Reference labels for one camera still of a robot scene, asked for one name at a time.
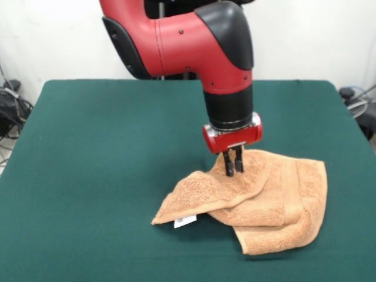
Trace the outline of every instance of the red robot arm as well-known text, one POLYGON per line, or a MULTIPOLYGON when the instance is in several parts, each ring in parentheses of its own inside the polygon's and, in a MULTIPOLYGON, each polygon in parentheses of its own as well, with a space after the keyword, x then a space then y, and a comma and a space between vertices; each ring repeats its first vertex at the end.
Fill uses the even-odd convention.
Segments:
POLYGON ((253 48, 242 9, 220 1, 194 12, 149 19, 144 0, 100 0, 103 22, 128 71, 138 79, 195 72, 202 82, 209 125, 204 139, 212 153, 237 152, 235 169, 243 171, 241 145, 262 138, 253 112, 253 48))

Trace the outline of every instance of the green tablecloth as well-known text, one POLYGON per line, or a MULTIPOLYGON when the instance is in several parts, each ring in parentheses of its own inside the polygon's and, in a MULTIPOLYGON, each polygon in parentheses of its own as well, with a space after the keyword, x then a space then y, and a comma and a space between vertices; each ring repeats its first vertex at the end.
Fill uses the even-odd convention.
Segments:
POLYGON ((254 148, 321 159, 324 224, 303 249, 244 256, 207 215, 152 226, 214 162, 199 82, 48 82, 0 179, 0 281, 374 281, 376 158, 328 82, 254 83, 254 148))

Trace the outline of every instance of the black cable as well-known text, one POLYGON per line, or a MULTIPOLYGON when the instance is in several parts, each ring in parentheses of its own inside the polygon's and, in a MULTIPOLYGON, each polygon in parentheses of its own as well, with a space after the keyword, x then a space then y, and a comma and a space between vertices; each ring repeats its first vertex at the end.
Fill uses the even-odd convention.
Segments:
POLYGON ((2 161, 0 162, 0 165, 2 165, 3 163, 6 163, 7 161, 9 161, 9 159, 2 160, 2 161))
POLYGON ((1 145, 1 144, 0 144, 0 147, 3 148, 3 149, 5 149, 5 150, 13 151, 12 148, 5 147, 4 145, 1 145))
POLYGON ((370 87, 369 89, 367 89, 363 94, 368 94, 370 93, 372 90, 374 90, 376 88, 376 84, 372 87, 370 87))

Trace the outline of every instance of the white label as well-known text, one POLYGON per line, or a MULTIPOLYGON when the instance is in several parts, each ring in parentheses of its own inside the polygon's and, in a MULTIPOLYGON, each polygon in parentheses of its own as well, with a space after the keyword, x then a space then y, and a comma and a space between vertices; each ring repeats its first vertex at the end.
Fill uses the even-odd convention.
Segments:
POLYGON ((187 216, 174 221, 174 228, 179 228, 197 220, 197 216, 187 216))

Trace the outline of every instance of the orange towel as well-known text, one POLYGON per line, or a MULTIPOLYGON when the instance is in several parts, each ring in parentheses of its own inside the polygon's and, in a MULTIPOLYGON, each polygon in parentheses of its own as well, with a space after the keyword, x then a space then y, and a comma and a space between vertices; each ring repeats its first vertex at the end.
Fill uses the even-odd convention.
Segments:
POLYGON ((244 173, 227 177, 219 156, 209 172, 187 176, 167 195, 152 224, 208 213, 234 228, 244 254, 310 244, 324 219, 324 163, 243 150, 243 164, 244 173))

